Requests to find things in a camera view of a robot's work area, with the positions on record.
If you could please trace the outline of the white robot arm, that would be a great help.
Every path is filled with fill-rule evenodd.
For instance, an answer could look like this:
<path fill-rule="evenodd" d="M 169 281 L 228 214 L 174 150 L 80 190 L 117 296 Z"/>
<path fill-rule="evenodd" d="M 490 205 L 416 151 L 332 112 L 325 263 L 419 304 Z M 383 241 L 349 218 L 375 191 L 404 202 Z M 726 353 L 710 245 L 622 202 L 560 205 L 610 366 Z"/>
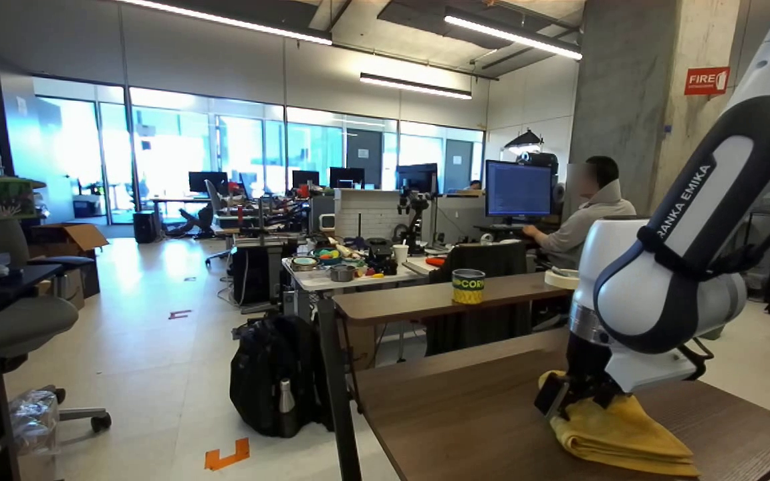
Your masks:
<path fill-rule="evenodd" d="M 770 191 L 770 30 L 726 106 L 643 218 L 590 225 L 568 308 L 566 369 L 540 382 L 535 405 L 552 417 L 601 405 L 706 370 L 703 334 L 745 302 L 744 273 L 768 241 L 732 235 Z"/>

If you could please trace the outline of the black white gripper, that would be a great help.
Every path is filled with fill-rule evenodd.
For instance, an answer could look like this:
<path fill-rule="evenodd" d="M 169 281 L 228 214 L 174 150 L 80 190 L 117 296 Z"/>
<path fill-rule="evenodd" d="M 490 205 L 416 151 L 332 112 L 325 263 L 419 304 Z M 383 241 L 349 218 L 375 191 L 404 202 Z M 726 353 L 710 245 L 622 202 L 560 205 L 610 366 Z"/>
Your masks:
<path fill-rule="evenodd" d="M 714 353 L 694 338 L 698 350 L 679 345 L 666 353 L 637 353 L 611 345 L 590 308 L 574 304 L 566 321 L 566 370 L 546 373 L 535 405 L 546 414 L 566 414 L 583 397 L 606 408 L 618 396 L 666 382 L 698 380 Z"/>

